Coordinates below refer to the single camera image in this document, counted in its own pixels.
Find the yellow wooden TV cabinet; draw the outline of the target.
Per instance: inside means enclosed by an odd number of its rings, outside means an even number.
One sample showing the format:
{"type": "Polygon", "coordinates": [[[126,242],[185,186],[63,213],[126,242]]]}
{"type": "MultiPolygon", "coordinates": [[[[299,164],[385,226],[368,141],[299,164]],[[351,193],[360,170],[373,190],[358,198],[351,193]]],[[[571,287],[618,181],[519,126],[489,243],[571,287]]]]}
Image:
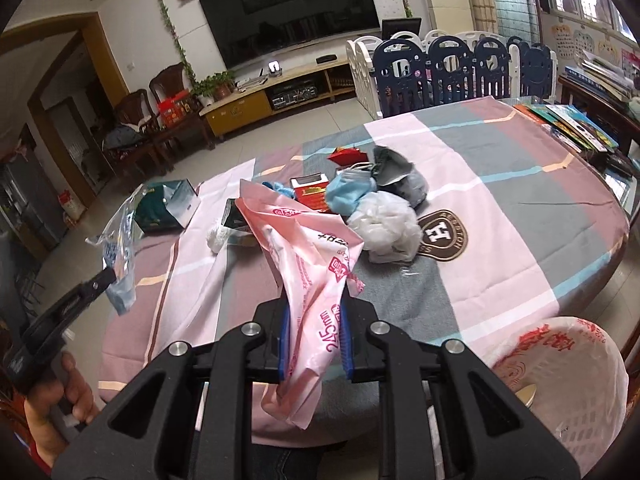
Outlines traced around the yellow wooden TV cabinet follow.
{"type": "Polygon", "coordinates": [[[256,122],[321,102],[335,102],[355,94],[346,58],[287,70],[243,91],[235,91],[200,111],[217,139],[256,122]]]}

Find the potted green plant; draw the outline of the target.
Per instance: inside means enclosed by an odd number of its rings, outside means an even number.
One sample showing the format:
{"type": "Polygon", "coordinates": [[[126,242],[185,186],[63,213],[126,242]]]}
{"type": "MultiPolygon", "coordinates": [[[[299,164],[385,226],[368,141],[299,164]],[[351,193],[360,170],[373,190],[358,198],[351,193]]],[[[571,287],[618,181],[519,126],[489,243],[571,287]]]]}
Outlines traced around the potted green plant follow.
{"type": "Polygon", "coordinates": [[[198,81],[193,86],[192,92],[196,96],[204,96],[214,101],[221,101],[231,96],[235,89],[235,76],[232,70],[224,70],[214,73],[198,81]]]}

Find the stack of books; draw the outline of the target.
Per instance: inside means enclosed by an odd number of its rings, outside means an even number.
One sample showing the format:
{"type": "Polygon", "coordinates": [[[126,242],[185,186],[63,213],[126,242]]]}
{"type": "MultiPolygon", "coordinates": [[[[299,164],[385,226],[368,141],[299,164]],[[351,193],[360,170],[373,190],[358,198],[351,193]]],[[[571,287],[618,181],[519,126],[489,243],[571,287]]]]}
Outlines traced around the stack of books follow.
{"type": "Polygon", "coordinates": [[[524,104],[514,107],[541,125],[547,125],[577,153],[613,153],[618,143],[573,105],[524,104]]]}

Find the blue knit sock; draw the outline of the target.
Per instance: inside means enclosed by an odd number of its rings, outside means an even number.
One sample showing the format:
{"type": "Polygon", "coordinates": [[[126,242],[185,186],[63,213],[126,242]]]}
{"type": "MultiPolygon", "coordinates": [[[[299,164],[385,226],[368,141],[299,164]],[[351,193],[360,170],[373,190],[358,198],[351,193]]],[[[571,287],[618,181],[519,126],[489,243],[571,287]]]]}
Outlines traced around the blue knit sock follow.
{"type": "Polygon", "coordinates": [[[274,192],[290,198],[291,200],[296,199],[295,191],[281,182],[264,181],[262,182],[262,185],[266,188],[270,188],[270,190],[273,190],[274,192]]]}

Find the dark green snack wrapper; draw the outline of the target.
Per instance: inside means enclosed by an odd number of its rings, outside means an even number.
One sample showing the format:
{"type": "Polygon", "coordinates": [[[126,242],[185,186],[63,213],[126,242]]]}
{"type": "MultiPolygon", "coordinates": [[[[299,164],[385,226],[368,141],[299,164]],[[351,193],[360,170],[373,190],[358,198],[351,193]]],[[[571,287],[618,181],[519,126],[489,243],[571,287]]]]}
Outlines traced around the dark green snack wrapper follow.
{"type": "Polygon", "coordinates": [[[224,214],[222,215],[221,224],[228,229],[235,231],[250,232],[250,227],[244,218],[242,211],[235,205],[234,198],[228,198],[226,206],[224,206],[224,214]]]}

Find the large black television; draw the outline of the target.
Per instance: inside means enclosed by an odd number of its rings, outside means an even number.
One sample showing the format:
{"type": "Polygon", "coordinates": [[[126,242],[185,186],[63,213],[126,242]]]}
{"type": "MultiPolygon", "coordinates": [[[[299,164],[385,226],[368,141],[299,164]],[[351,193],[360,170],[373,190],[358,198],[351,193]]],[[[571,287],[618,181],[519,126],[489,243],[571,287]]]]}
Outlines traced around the large black television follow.
{"type": "Polygon", "coordinates": [[[198,1],[227,67],[380,24],[374,0],[198,1]]]}

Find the red gift box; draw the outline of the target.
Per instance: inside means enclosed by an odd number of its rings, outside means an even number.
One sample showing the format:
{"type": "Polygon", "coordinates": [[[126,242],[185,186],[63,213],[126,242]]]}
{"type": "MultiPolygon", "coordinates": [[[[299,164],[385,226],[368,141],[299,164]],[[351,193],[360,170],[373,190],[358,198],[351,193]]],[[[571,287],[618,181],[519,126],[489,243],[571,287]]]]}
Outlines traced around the red gift box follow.
{"type": "Polygon", "coordinates": [[[165,128],[183,122],[198,111],[198,102],[189,90],[181,90],[175,96],[158,103],[158,116],[165,128]]]}

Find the clear plastic wrapper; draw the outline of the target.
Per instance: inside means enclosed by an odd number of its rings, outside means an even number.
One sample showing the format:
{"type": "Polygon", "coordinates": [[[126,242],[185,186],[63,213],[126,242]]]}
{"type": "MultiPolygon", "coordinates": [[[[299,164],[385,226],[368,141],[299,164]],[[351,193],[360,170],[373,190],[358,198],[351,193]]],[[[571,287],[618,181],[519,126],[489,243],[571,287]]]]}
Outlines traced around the clear plastic wrapper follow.
{"type": "Polygon", "coordinates": [[[115,281],[107,287],[105,293],[118,315],[126,314],[136,301],[134,214],[143,195],[144,185],[140,184],[106,222],[102,232],[85,239],[87,244],[101,251],[102,266],[111,268],[115,273],[115,281]]]}

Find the white trash bag bin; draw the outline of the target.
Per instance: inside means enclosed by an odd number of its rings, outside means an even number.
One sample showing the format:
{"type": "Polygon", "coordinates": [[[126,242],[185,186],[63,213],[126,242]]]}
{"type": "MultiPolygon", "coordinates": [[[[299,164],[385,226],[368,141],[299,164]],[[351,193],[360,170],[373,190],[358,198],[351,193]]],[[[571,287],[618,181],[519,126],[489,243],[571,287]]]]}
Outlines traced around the white trash bag bin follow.
{"type": "Polygon", "coordinates": [[[530,409],[582,474],[623,428],[629,377],[615,341],[593,322],[572,316],[540,321],[496,344],[483,360],[512,391],[536,387],[530,409]]]}

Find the white crumpled plastic bag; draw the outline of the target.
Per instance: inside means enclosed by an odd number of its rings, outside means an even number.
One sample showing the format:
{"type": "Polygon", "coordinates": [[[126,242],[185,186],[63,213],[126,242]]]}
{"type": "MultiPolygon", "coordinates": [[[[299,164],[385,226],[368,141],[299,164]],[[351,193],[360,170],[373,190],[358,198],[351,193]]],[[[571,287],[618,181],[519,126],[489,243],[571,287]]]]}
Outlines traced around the white crumpled plastic bag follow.
{"type": "Polygon", "coordinates": [[[416,212],[392,193],[363,196],[347,225],[362,238],[372,263],[410,262],[418,252],[422,234],[416,212]]]}

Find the plaid pink grey tablecloth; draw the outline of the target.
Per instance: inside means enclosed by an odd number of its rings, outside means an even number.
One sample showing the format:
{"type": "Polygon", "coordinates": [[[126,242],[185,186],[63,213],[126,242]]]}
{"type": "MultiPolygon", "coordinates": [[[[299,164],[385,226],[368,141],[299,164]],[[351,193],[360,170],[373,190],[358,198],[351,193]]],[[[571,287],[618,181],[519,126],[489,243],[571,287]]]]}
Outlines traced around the plaid pink grey tablecloth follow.
{"type": "Polygon", "coordinates": [[[213,255],[208,229],[242,181],[331,171],[341,145],[403,154],[427,183],[420,216],[449,220],[462,241],[448,259],[360,258],[362,298],[380,318],[425,342],[462,339],[477,354],[520,328],[590,304],[623,258],[630,224],[597,173],[506,103],[477,99],[369,122],[214,170],[177,236],[142,242],[136,302],[107,326],[98,391],[109,401],[176,340],[207,344],[249,320],[279,289],[258,247],[213,255]]]}

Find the white crumpled tissue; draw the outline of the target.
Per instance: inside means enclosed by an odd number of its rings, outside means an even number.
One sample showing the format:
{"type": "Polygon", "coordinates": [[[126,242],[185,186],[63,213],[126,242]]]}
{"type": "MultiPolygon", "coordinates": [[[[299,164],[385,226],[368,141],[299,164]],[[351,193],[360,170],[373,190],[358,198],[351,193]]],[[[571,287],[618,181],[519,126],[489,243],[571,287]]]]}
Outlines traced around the white crumpled tissue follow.
{"type": "Polygon", "coordinates": [[[227,243],[231,233],[232,229],[222,224],[214,224],[208,229],[206,233],[206,245],[214,256],[220,253],[221,248],[227,243]]]}

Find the green gift bag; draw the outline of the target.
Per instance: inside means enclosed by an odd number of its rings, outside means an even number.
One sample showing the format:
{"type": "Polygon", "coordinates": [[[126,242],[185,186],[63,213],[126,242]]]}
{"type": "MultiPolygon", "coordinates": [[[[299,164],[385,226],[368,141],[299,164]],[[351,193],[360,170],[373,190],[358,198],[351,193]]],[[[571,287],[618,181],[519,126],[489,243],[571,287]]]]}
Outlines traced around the green gift bag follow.
{"type": "Polygon", "coordinates": [[[134,220],[145,235],[183,231],[200,205],[189,180],[156,182],[143,188],[134,220]]]}

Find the pink plastic package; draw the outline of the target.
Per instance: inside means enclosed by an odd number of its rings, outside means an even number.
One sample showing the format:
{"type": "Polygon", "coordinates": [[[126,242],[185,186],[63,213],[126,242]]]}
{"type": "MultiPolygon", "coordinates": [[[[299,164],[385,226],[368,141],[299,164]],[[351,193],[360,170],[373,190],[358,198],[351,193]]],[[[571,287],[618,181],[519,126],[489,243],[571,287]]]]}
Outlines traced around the pink plastic package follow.
{"type": "Polygon", "coordinates": [[[340,353],[343,292],[362,285],[354,267],[363,239],[337,214],[322,214],[265,185],[243,180],[235,205],[264,252],[288,303],[288,364],[262,409],[289,425],[309,426],[322,377],[340,353]]]}

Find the red snack wrapper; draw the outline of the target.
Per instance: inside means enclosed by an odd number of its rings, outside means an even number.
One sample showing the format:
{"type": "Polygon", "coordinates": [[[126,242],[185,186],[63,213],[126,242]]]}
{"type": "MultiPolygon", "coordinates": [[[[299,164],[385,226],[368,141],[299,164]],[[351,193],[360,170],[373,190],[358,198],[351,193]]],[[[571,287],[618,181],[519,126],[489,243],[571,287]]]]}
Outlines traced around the red snack wrapper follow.
{"type": "Polygon", "coordinates": [[[339,167],[350,167],[360,162],[368,162],[369,156],[359,148],[336,148],[328,159],[339,167]]]}

